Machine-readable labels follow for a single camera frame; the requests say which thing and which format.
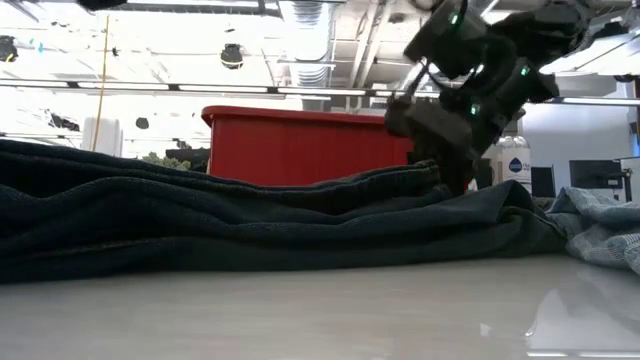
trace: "denim fabric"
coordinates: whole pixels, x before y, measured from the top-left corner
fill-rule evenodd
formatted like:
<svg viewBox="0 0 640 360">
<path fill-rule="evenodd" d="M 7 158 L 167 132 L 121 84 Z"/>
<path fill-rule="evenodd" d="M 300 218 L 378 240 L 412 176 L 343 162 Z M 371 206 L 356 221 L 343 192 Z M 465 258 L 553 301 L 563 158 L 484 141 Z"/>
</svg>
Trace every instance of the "denim fabric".
<svg viewBox="0 0 640 360">
<path fill-rule="evenodd" d="M 640 274 L 640 204 L 621 203 L 586 189 L 563 188 L 549 218 L 570 239 L 569 254 Z"/>
<path fill-rule="evenodd" d="M 565 245 L 517 183 L 451 198 L 431 162 L 261 187 L 0 141 L 0 168 L 0 282 L 404 265 Z"/>
</svg>

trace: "ventilation duct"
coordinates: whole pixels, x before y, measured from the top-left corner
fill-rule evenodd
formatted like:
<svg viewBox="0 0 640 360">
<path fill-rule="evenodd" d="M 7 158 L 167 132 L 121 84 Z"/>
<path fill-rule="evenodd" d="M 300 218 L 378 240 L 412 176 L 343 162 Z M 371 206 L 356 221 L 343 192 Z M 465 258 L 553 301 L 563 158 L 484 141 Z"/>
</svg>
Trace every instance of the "ventilation duct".
<svg viewBox="0 0 640 360">
<path fill-rule="evenodd" d="M 333 4 L 286 1 L 281 2 L 280 7 L 290 34 L 294 37 L 292 55 L 299 62 L 290 68 L 293 86 L 326 87 L 329 83 L 329 67 L 317 63 L 325 62 L 329 57 Z M 321 110 L 318 104 L 318 101 L 303 101 L 305 110 Z"/>
</svg>

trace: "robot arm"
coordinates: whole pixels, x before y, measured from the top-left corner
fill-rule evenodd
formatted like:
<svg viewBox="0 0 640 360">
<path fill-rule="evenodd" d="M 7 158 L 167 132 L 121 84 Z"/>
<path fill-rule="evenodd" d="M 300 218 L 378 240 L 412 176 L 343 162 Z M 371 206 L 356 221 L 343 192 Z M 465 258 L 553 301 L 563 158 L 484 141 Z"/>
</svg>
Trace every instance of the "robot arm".
<svg viewBox="0 0 640 360">
<path fill-rule="evenodd" d="M 550 0 L 489 25 L 468 0 L 458 3 L 439 1 L 406 47 L 407 58 L 426 63 L 404 95 L 389 99 L 385 115 L 391 134 L 412 139 L 409 161 L 435 160 L 455 195 L 464 193 L 505 126 L 523 115 L 522 105 L 559 95 L 555 77 L 539 70 L 578 49 L 591 16 L 584 0 Z M 449 79 L 467 79 L 450 88 L 431 74 L 431 64 Z M 424 76 L 440 88 L 437 102 L 413 99 Z"/>
</svg>

